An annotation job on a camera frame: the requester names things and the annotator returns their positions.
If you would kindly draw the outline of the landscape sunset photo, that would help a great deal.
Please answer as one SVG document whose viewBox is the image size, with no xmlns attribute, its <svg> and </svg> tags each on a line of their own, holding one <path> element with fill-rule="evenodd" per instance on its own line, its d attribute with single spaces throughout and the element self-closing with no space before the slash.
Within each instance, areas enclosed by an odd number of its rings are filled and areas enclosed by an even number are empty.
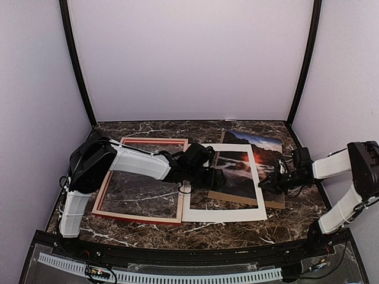
<svg viewBox="0 0 379 284">
<path fill-rule="evenodd" d="M 282 157 L 282 142 L 276 138 L 227 130 L 222 133 L 221 142 L 251 146 L 259 181 L 273 172 L 276 159 Z M 252 167 L 246 152 L 218 152 L 214 167 L 223 171 L 226 184 L 220 189 L 210 190 L 209 198 L 257 206 Z"/>
</svg>

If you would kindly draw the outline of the white mat board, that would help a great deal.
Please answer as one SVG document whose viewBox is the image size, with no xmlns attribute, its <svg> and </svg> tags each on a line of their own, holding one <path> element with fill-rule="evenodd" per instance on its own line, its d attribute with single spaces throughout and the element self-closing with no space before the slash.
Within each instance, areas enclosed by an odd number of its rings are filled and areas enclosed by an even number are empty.
<svg viewBox="0 0 379 284">
<path fill-rule="evenodd" d="M 217 153 L 221 151 L 246 152 L 252 167 L 252 177 L 255 187 L 257 206 L 250 209 L 194 209 L 194 191 L 189 183 L 185 183 L 185 196 L 182 212 L 183 222 L 249 222 L 266 220 L 266 208 L 261 188 L 258 186 L 259 178 L 255 166 L 252 148 L 248 144 L 204 144 L 204 147 L 212 146 L 216 152 L 214 162 L 205 163 L 206 166 L 215 166 Z"/>
</svg>

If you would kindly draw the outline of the wooden picture frame red edge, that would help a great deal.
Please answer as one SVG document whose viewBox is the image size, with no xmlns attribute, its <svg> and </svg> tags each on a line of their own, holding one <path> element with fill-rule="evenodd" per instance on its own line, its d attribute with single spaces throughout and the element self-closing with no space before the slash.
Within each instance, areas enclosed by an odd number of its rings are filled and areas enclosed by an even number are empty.
<svg viewBox="0 0 379 284">
<path fill-rule="evenodd" d="M 113 171 L 107 173 L 92 213 L 122 221 L 179 225 L 183 203 L 177 184 Z"/>
</svg>

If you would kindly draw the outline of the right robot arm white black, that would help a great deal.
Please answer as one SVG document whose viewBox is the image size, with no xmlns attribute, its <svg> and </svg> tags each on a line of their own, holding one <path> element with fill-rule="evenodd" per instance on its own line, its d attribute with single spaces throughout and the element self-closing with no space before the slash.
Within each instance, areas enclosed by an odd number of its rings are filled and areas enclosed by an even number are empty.
<svg viewBox="0 0 379 284">
<path fill-rule="evenodd" d="M 346 172 L 352 174 L 352 185 L 347 193 L 308 230 L 302 251 L 314 257 L 324 249 L 327 236 L 338 232 L 378 202 L 378 144 L 375 141 L 351 142 L 345 149 L 316 161 L 312 161 L 307 147 L 295 149 L 291 155 L 294 170 L 290 171 L 286 162 L 278 159 L 274 171 L 259 182 L 261 189 L 287 194 L 297 187 L 311 186 Z"/>
</svg>

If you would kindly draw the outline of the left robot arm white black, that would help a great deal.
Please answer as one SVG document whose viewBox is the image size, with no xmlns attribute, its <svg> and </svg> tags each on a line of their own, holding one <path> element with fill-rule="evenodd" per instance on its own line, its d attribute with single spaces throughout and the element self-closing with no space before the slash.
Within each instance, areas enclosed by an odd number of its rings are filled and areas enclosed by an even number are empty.
<svg viewBox="0 0 379 284">
<path fill-rule="evenodd" d="M 102 132 L 93 133 L 70 155 L 68 173 L 60 180 L 66 192 L 57 223 L 57 234 L 63 237 L 60 248 L 71 258 L 83 254 L 83 244 L 76 239 L 82 217 L 89 198 L 101 187 L 109 171 L 218 189 L 226 184 L 226 178 L 221 169 L 210 166 L 215 154 L 212 146 L 199 143 L 174 154 L 165 150 L 152 153 L 110 139 Z"/>
</svg>

